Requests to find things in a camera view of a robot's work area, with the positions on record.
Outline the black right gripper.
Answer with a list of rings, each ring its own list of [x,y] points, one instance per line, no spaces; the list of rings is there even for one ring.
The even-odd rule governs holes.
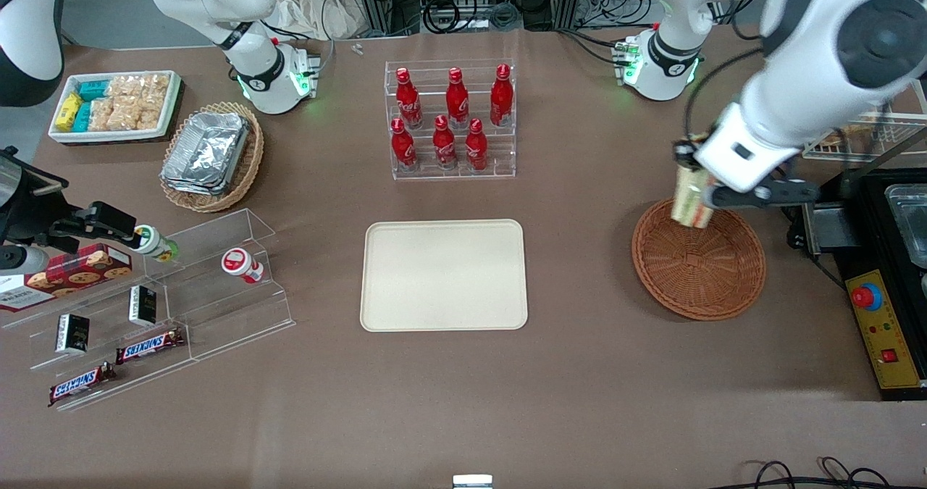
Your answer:
[[[2,247],[78,248],[78,238],[106,239],[130,249],[141,246],[136,218],[102,201],[85,209],[67,203],[66,179],[2,153]]]

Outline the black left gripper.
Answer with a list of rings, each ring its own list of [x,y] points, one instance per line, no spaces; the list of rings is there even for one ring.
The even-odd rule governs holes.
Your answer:
[[[673,156],[676,165],[681,168],[702,168],[701,163],[695,158],[695,154],[705,142],[705,136],[695,135],[686,136],[676,140],[673,143]]]

